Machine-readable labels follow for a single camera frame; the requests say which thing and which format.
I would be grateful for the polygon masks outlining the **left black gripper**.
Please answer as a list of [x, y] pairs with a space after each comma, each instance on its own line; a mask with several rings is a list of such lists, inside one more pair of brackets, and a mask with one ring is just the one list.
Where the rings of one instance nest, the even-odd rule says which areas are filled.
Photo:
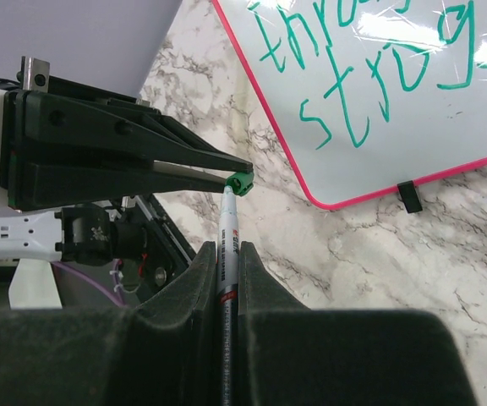
[[[175, 118], [129, 103], [107, 105], [47, 93], [50, 63], [23, 56], [19, 85], [3, 97], [0, 186], [8, 206], [36, 211], [123, 196], [180, 190], [221, 193], [226, 179], [187, 167], [251, 173], [253, 164], [217, 150]], [[25, 96], [25, 133], [40, 142], [161, 161], [151, 169], [19, 166], [16, 137], [24, 114], [16, 101]]]

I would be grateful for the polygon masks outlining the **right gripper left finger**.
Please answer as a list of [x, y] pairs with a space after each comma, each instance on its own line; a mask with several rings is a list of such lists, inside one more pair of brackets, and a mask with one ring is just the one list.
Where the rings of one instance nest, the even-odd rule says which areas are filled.
[[0, 310], [0, 405], [207, 399], [216, 246], [137, 308]]

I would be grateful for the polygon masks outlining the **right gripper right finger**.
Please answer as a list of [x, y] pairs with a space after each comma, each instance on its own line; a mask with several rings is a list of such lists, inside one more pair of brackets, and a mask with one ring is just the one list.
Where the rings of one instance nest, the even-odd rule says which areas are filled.
[[244, 405], [474, 405], [441, 320], [420, 310], [312, 310], [240, 250]]

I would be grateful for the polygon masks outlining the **green whiteboard marker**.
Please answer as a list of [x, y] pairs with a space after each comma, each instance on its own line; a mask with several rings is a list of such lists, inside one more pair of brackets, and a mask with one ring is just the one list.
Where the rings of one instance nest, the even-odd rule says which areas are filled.
[[236, 195], [230, 186], [222, 194], [216, 247], [216, 298], [221, 326], [220, 402], [234, 405], [240, 244]]

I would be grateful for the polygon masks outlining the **green marker cap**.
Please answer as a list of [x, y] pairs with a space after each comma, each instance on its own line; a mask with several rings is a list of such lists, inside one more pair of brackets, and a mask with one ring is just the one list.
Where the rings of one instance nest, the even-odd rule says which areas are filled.
[[230, 187], [236, 196], [245, 196], [254, 187], [254, 173], [234, 173], [226, 179], [225, 185]]

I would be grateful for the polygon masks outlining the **whiteboard with pink frame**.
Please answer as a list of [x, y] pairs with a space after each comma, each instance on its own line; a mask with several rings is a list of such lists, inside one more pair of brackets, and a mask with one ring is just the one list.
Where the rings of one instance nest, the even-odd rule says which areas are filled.
[[487, 1], [217, 1], [315, 206], [487, 165]]

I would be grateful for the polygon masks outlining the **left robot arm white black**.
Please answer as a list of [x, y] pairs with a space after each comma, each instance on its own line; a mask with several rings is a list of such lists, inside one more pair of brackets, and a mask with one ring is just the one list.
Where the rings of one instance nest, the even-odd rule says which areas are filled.
[[156, 195], [231, 186], [243, 196], [253, 180], [251, 162], [148, 102], [22, 58], [15, 80], [0, 78], [0, 262], [17, 266], [11, 306], [59, 307], [52, 269], [79, 265], [112, 266], [117, 305], [137, 272], [134, 293], [148, 299], [194, 258]]

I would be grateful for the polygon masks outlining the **black clip on whiteboard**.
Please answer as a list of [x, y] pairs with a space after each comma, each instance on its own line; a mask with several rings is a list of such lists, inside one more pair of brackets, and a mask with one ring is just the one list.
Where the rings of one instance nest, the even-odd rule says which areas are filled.
[[414, 214], [423, 210], [419, 193], [413, 180], [399, 183], [397, 185], [397, 192], [407, 213]]

